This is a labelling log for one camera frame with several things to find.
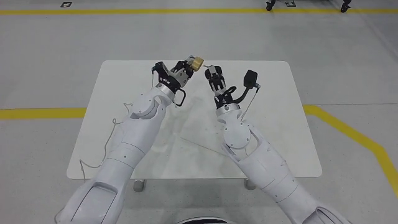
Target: table leg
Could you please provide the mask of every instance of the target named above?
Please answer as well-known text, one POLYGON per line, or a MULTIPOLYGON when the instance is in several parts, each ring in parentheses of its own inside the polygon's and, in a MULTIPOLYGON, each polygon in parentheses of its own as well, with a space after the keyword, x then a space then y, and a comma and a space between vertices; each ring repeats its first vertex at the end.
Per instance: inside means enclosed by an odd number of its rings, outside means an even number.
POLYGON ((247 190, 254 190, 256 186, 249 179, 244 179, 243 181, 244 188, 247 190))
POLYGON ((146 180, 135 180, 134 181, 134 186, 132 186, 132 189, 135 192, 142 192, 145 189, 145 185, 146 185, 146 180))

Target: yellow floor line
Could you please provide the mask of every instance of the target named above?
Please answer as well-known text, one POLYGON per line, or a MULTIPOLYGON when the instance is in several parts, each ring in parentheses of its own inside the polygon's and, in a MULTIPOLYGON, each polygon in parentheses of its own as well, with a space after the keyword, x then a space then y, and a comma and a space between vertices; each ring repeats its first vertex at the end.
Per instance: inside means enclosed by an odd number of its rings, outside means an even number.
POLYGON ((75 119, 85 113, 86 108, 2 109, 0 119, 75 119))
MULTIPOLYGON (((386 150, 377 142, 369 139, 359 131, 338 120, 315 105, 304 105, 307 115, 314 115, 333 126, 349 138, 369 149, 376 156, 384 174, 386 175, 396 197, 398 198, 398 172, 391 162, 386 150)), ((0 119, 65 119, 83 118, 86 108, 44 108, 44 109, 4 109, 0 110, 0 119)))
MULTIPOLYGON (((190 8, 190 9, 26 9, 0 10, 0 15, 65 15, 65 14, 199 14, 199 13, 269 13, 269 14, 330 14, 337 8, 190 8)), ((346 14, 398 14, 398 9, 349 9, 346 14)))
POLYGON ((382 147, 380 144, 376 143, 372 139, 368 138, 367 136, 363 135, 359 131, 353 129, 351 126, 348 126, 344 122, 336 119, 334 116, 330 115, 329 113, 317 106, 304 105, 303 108, 305 114, 315 115, 324 122, 341 131, 349 138, 355 140, 366 149, 369 149, 371 152, 373 152, 374 156, 381 166, 381 169, 386 175, 387 180, 389 181, 396 197, 398 198, 398 172, 391 162, 390 157, 388 156, 388 153, 386 152, 384 147, 382 147))

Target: gray floor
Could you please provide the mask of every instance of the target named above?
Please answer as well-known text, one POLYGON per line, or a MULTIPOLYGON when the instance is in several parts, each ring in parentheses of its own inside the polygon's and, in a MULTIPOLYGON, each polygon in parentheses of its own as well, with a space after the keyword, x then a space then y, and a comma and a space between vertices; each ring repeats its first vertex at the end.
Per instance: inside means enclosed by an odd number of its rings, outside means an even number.
MULTIPOLYGON (((0 9, 264 7, 264 0, 0 0, 0 9)), ((276 7, 283 7, 280 0, 276 7)), ((341 1, 297 0, 340 8, 341 1)), ((398 8, 398 0, 353 0, 398 8)), ((0 15, 0 108, 86 107, 105 60, 285 60, 303 104, 321 107, 382 144, 398 167, 397 14, 0 15)), ((396 223, 398 201, 373 154, 314 116, 323 168, 301 179, 353 223, 396 223)), ((66 177, 81 119, 0 121, 1 223, 51 223, 82 183, 66 177)), ((151 180, 128 188, 118 223, 216 215, 288 223, 240 180, 151 180)))

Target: white robot body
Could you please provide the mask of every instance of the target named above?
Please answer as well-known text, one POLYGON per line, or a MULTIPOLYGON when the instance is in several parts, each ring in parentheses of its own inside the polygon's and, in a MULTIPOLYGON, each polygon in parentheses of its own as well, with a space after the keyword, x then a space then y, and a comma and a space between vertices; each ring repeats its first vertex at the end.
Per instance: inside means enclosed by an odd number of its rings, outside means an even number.
MULTIPOLYGON (((130 107, 129 114, 115 130, 111 151, 98 173, 83 184, 71 197, 60 214, 60 223, 115 224, 123 208, 127 183, 141 159, 152 147, 165 117, 166 107, 174 102, 175 93, 185 86, 197 71, 200 58, 179 61, 170 71, 162 62, 153 70, 159 74, 159 84, 141 95, 130 107)), ((260 85, 257 73, 249 70, 244 78, 245 92, 238 99, 226 89, 220 67, 210 66, 205 72, 215 93, 217 120, 225 124, 222 149, 245 173, 248 179, 267 193, 284 211, 293 224, 344 223, 344 217, 315 200, 294 178, 280 154, 264 139, 251 123, 242 120, 239 103, 247 92, 260 85), (239 158, 233 149, 244 149, 254 137, 256 149, 239 158)))
POLYGON ((152 147, 174 96, 160 83, 137 99, 116 129, 109 156, 98 173, 73 194, 62 210, 61 223, 116 223, 132 172, 152 147))

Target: table top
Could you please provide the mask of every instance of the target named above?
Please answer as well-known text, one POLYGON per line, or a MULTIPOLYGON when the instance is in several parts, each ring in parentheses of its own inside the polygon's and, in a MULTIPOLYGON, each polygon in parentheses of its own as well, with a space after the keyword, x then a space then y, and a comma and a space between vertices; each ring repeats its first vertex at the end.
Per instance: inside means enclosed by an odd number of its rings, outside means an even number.
MULTIPOLYGON (((82 179, 79 159, 96 166, 104 156, 104 144, 118 121, 127 115, 123 103, 132 103, 150 90, 150 69, 156 61, 105 61, 87 107, 67 170, 71 179, 82 179)), ((165 61, 172 68, 177 61, 165 61)), ((244 91, 243 77, 248 69, 258 73, 261 89, 245 118, 287 161, 296 177, 318 177, 322 168, 308 128, 302 104, 287 62, 205 61, 219 65, 227 87, 237 86, 235 97, 244 91)), ((152 149, 134 170, 132 179, 218 179, 245 178, 239 168, 223 154, 223 125, 217 122, 213 92, 204 76, 196 72, 184 87, 187 98, 182 107, 170 105, 152 149)), ((248 106, 255 90, 240 104, 248 106)), ((250 143, 247 152, 256 144, 250 143)), ((85 167, 86 178, 98 169, 85 167)))

